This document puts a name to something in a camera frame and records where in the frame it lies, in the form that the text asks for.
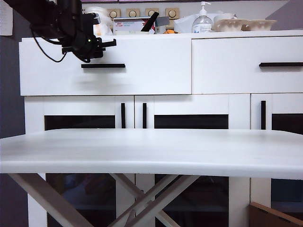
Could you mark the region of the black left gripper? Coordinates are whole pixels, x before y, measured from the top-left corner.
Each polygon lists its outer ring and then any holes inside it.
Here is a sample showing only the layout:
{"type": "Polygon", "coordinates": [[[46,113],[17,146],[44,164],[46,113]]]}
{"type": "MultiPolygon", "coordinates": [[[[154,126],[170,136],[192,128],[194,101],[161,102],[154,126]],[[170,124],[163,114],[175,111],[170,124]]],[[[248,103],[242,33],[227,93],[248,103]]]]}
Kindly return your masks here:
{"type": "Polygon", "coordinates": [[[106,47],[116,46],[116,39],[109,42],[102,42],[99,37],[77,36],[71,41],[62,45],[62,54],[73,53],[79,60],[90,63],[91,59],[102,58],[106,47]]]}

